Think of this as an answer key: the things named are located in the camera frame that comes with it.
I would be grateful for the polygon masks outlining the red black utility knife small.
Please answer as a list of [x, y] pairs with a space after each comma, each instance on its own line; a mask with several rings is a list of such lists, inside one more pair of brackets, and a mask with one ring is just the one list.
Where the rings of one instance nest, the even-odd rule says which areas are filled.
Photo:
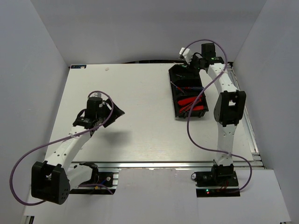
[[193, 111], [203, 111], [203, 110], [204, 110], [204, 106], [202, 106], [202, 105], [195, 106], [195, 107], [193, 108]]

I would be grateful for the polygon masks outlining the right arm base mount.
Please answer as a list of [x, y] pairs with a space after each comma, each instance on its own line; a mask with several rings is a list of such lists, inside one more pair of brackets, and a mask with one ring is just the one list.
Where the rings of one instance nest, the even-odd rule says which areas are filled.
[[196, 185], [196, 197], [239, 197], [239, 182], [236, 172], [231, 176], [215, 178], [212, 171], [200, 171], [191, 174]]

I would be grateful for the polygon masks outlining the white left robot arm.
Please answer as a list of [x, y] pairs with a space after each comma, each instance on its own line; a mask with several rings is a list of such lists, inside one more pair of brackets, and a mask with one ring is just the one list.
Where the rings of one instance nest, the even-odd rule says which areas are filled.
[[63, 140], [43, 162], [33, 165], [31, 195], [43, 201], [63, 204], [73, 189], [97, 186], [100, 175], [96, 164], [81, 162], [73, 169], [70, 165], [100, 127], [109, 126], [124, 113], [109, 98], [89, 97], [86, 108], [77, 114], [68, 139]]

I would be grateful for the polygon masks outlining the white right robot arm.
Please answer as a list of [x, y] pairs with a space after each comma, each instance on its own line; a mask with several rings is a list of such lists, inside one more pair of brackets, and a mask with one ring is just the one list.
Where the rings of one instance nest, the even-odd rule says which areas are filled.
[[218, 145], [212, 167], [211, 181], [216, 186], [227, 182], [234, 172], [232, 152], [234, 134], [243, 117], [246, 93], [240, 91], [228, 76], [226, 65], [221, 57], [216, 56], [215, 44], [201, 45], [201, 59], [192, 57], [191, 62], [205, 69], [219, 93], [214, 108], [214, 119], [218, 125]]

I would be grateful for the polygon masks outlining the large red black utility knife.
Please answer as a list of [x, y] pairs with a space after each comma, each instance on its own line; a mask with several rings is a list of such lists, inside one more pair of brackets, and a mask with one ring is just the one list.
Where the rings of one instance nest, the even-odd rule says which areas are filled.
[[[196, 99], [196, 97], [189, 97], [189, 98], [184, 98], [184, 99], [179, 100], [178, 101], [178, 105], [180, 107], [179, 112], [182, 113], [182, 112], [189, 111], [193, 102], [195, 101], [195, 99]], [[197, 103], [195, 106], [202, 105], [201, 101], [202, 101], [202, 97], [200, 97], [197, 100]]]

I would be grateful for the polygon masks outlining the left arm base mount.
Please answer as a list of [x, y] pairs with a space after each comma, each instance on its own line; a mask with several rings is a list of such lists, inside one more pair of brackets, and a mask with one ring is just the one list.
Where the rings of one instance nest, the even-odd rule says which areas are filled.
[[113, 172], [99, 171], [99, 168], [94, 163], [80, 163], [76, 168], [89, 168], [91, 170], [90, 179], [79, 184], [78, 187], [73, 188], [70, 194], [81, 195], [113, 195], [116, 191], [116, 184], [114, 184]]

